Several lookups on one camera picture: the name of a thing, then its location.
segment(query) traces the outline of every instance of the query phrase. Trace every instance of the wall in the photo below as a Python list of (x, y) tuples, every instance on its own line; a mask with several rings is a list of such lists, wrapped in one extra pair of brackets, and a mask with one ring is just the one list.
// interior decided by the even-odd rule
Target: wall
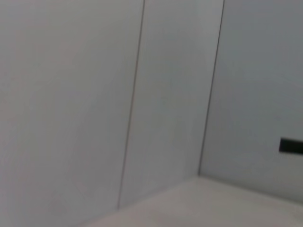
[(142, 0), (0, 3), (0, 226), (117, 207)]
[(147, 0), (121, 205), (198, 173), (223, 0)]
[(303, 201), (303, 2), (226, 0), (202, 173)]

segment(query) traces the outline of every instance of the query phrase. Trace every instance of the black rectangle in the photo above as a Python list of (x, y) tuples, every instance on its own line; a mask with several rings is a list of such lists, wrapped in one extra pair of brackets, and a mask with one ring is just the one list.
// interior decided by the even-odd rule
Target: black rectangle
[(303, 155), (303, 141), (281, 138), (279, 151), (281, 153)]

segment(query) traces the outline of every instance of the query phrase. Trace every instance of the floor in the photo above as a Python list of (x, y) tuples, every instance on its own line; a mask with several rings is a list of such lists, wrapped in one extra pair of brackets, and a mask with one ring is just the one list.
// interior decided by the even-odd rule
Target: floor
[(87, 227), (303, 227), (303, 206), (194, 178)]

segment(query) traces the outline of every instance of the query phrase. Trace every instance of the vertical line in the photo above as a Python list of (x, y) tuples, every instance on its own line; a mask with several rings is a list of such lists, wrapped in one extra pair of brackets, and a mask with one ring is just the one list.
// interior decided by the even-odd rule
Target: vertical line
[(118, 209), (120, 209), (120, 207), (121, 207), (121, 197), (122, 197), (122, 188), (123, 188), (123, 181), (124, 181), (124, 175), (125, 175), (128, 141), (129, 141), (129, 134), (130, 134), (130, 128), (131, 128), (132, 115), (133, 115), (134, 95), (135, 95), (135, 87), (136, 87), (137, 74), (138, 74), (138, 65), (139, 65), (139, 55), (140, 55), (140, 47), (141, 47), (144, 11), (145, 11), (145, 0), (143, 0), (143, 8), (142, 8), (142, 15), (141, 15), (140, 33), (139, 33), (139, 41), (138, 41), (138, 49), (137, 49), (137, 60), (136, 60), (136, 67), (135, 67), (135, 73), (134, 73), (134, 82), (133, 82), (133, 94), (132, 94), (131, 108), (130, 108), (129, 119), (128, 119), (126, 142), (125, 142), (125, 152), (124, 152), (124, 159), (123, 159), (123, 167), (122, 167), (122, 175), (121, 175), (121, 182), (120, 182), (120, 189), (119, 189), (119, 197), (118, 197), (118, 206), (117, 206)]
[(212, 83), (211, 83), (211, 88), (210, 88), (209, 99), (208, 99), (208, 106), (207, 106), (207, 113), (206, 113), (206, 119), (205, 119), (205, 127), (204, 127), (203, 142), (202, 142), (202, 147), (201, 147), (201, 155), (200, 155), (200, 164), (199, 164), (199, 169), (198, 169), (198, 171), (199, 171), (198, 175), (200, 175), (201, 171), (202, 171), (202, 158), (203, 158), (203, 151), (204, 151), (204, 146), (205, 146), (206, 131), (207, 131), (207, 125), (208, 125), (208, 118), (209, 118), (209, 109), (210, 109), (210, 103), (211, 103), (213, 86), (214, 86), (214, 74), (215, 74), (215, 68), (216, 68), (216, 64), (217, 64), (217, 57), (218, 57), (219, 41), (220, 41), (220, 35), (221, 35), (224, 5), (225, 5), (225, 0), (223, 1), (223, 6), (222, 6), (221, 22), (220, 22), (220, 28), (219, 28), (219, 37), (218, 37), (218, 43), (217, 43), (216, 56), (215, 56), (215, 60), (214, 60), (213, 78), (212, 78)]

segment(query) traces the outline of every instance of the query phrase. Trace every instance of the white wall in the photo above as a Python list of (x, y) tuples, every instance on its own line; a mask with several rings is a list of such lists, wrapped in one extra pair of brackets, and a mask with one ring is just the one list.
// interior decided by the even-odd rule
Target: white wall
[(223, 0), (147, 0), (122, 206), (198, 173)]
[(202, 173), (303, 201), (303, 1), (226, 0)]
[(116, 208), (142, 6), (0, 2), (0, 226)]

